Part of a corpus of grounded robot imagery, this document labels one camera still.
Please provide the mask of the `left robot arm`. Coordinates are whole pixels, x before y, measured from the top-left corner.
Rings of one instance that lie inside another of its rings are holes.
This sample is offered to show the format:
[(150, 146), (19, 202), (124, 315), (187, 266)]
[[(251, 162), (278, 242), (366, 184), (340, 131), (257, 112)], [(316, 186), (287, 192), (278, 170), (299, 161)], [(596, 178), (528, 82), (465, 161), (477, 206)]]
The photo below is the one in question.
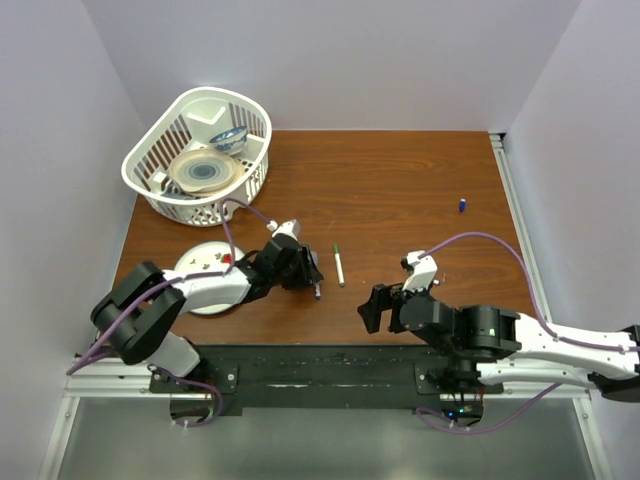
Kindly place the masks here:
[(221, 271), (183, 273), (139, 264), (94, 307), (92, 323), (127, 365), (147, 362), (169, 372), (185, 392), (200, 390), (207, 368), (196, 347), (171, 332), (186, 312), (212, 305), (241, 305), (285, 290), (313, 288), (324, 279), (309, 246), (284, 234), (271, 238)]

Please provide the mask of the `white green pen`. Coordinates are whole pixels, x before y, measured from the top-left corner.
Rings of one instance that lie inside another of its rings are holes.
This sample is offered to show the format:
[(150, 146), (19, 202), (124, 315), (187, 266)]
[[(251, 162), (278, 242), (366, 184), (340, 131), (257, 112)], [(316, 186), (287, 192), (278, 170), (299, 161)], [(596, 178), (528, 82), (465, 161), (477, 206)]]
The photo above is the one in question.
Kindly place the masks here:
[(346, 285), (346, 282), (345, 282), (343, 264), (341, 259), (341, 253), (340, 253), (339, 245), (337, 243), (334, 243), (333, 245), (333, 254), (334, 254), (334, 261), (336, 266), (338, 284), (340, 287), (344, 288)]

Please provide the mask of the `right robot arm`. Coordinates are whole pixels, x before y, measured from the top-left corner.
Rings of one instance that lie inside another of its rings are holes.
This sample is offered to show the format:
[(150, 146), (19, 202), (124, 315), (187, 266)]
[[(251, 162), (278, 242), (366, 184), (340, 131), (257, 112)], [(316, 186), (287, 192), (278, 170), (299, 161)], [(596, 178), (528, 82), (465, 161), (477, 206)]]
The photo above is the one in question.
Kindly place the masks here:
[(368, 333), (409, 332), (446, 362), (426, 372), (447, 393), (506, 382), (558, 383), (594, 389), (607, 400), (639, 400), (639, 329), (597, 332), (558, 327), (548, 333), (533, 317), (490, 305), (450, 307), (423, 289), (373, 286), (357, 309)]

